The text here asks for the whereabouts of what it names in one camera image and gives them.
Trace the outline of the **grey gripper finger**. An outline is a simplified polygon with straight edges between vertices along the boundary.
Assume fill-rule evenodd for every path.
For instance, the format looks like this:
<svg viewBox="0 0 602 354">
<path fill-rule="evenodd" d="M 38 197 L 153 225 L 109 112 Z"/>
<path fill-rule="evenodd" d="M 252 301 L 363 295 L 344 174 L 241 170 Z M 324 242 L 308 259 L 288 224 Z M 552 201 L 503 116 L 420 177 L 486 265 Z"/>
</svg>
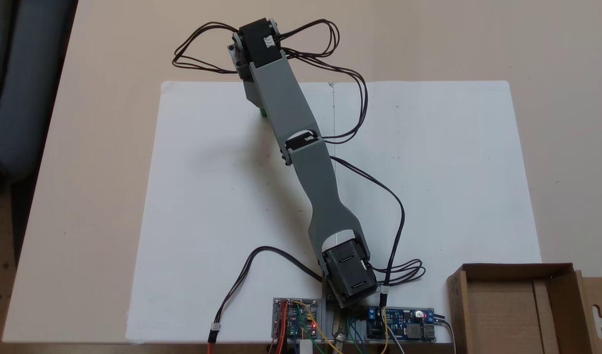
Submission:
<svg viewBox="0 0 602 354">
<path fill-rule="evenodd" d="M 267 118 L 267 112 L 265 110 L 265 106 L 263 105 L 262 98 L 260 96 L 258 87 L 256 83 L 253 81 L 243 81 L 245 96 L 247 100 L 253 103 L 260 110 L 260 114 L 262 118 Z"/>
</svg>

